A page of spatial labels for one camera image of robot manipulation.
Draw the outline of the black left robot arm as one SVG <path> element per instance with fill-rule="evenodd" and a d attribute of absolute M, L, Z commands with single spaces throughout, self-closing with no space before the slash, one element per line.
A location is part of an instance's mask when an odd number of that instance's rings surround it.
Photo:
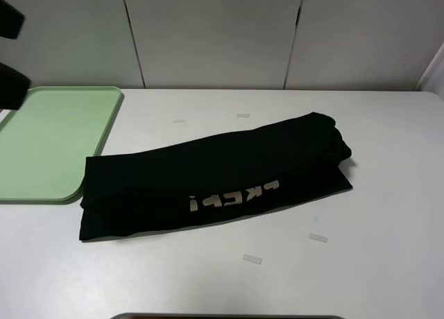
<path fill-rule="evenodd" d="M 14 6 L 1 0 L 1 109 L 19 110 L 28 89 L 30 78 L 13 67 L 12 41 L 17 40 L 22 31 L 26 17 Z"/>

